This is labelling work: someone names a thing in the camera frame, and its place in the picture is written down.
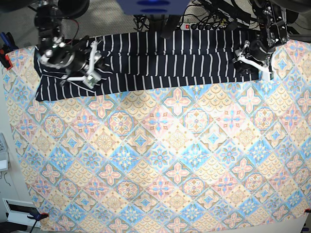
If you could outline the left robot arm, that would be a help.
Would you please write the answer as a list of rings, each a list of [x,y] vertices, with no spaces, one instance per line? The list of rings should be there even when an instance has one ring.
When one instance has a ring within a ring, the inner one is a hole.
[[[250,35],[235,50],[234,66],[238,71],[252,74],[261,71],[272,75],[271,59],[276,47],[287,43],[286,10],[269,0],[253,0],[260,31]]]

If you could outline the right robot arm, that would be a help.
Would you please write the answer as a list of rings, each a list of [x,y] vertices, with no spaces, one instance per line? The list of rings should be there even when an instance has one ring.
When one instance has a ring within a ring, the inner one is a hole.
[[[108,64],[98,51],[100,40],[91,41],[89,36],[81,39],[65,39],[62,20],[77,22],[88,9],[88,0],[41,1],[36,10],[35,26],[38,29],[39,62],[47,67],[66,69],[68,73],[81,72],[94,75],[95,70],[108,70]]]

